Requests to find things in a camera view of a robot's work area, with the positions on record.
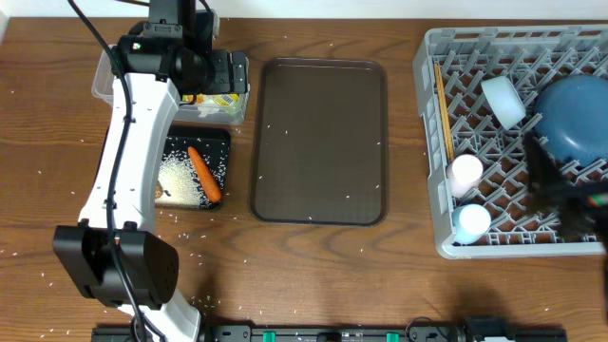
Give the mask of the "green foil snack wrapper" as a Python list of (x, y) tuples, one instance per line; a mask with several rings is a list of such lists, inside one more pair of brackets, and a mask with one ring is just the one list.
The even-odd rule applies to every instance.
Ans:
[(181, 101), (200, 117), (212, 114), (236, 115), (242, 108), (243, 98), (238, 94), (183, 95)]

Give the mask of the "orange carrot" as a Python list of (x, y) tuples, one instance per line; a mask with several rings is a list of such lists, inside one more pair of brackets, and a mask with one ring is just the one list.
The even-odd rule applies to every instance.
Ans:
[(199, 182), (202, 186), (202, 189), (203, 189), (205, 195), (213, 203), (220, 202), (221, 201), (220, 188), (219, 188), (213, 174), (211, 173), (207, 164), (205, 163), (203, 157), (200, 155), (198, 150), (193, 146), (189, 146), (187, 148), (187, 152), (195, 167), (195, 170), (199, 177)]

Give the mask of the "pink cup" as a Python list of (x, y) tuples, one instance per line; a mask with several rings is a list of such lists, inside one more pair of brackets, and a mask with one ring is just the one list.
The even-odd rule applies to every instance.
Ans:
[(451, 195), (461, 198), (481, 181), (484, 172), (482, 162), (474, 155), (458, 156), (446, 169)]

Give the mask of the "light blue bowl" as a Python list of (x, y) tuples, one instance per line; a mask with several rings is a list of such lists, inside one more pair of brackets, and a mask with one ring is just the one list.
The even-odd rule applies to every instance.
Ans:
[(525, 107), (513, 86), (505, 76), (495, 77), (481, 82), (485, 99), (505, 130), (513, 128), (525, 117)]

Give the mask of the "light blue cup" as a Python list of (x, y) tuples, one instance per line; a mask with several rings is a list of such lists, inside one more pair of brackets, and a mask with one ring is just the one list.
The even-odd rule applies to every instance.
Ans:
[(468, 204), (454, 210), (452, 223), (455, 228), (454, 241), (471, 244), (479, 240), (489, 229), (491, 216), (482, 205)]

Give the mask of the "dark blue plate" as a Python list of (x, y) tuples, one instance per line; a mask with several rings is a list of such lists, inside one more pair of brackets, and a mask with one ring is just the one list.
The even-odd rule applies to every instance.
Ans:
[(607, 81), (589, 75), (563, 78), (549, 85), (534, 110), (545, 149), (560, 162), (586, 166), (607, 158)]

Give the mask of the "brown food scrap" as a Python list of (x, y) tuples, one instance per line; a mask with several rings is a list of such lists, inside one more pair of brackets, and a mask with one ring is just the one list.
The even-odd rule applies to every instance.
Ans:
[(155, 198), (156, 199), (161, 198), (162, 195), (163, 195), (163, 193), (164, 193), (163, 188), (162, 188), (161, 184), (158, 182), (157, 185), (156, 185)]

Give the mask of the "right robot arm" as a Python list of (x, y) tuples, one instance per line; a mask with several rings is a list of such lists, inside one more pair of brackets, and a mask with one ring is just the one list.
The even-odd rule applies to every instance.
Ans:
[(564, 238), (593, 235), (607, 250), (607, 181), (575, 185), (551, 160), (534, 133), (522, 137), (532, 212), (555, 214)]

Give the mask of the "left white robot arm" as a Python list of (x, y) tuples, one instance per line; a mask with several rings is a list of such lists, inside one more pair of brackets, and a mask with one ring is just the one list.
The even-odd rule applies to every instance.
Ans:
[(93, 188), (53, 250), (80, 294), (131, 317), (111, 341), (202, 341), (200, 311), (178, 290), (177, 250), (157, 237), (154, 190), (183, 96), (244, 94), (248, 60), (216, 49), (219, 18), (204, 1), (151, 0), (148, 17), (105, 46), (113, 109)]

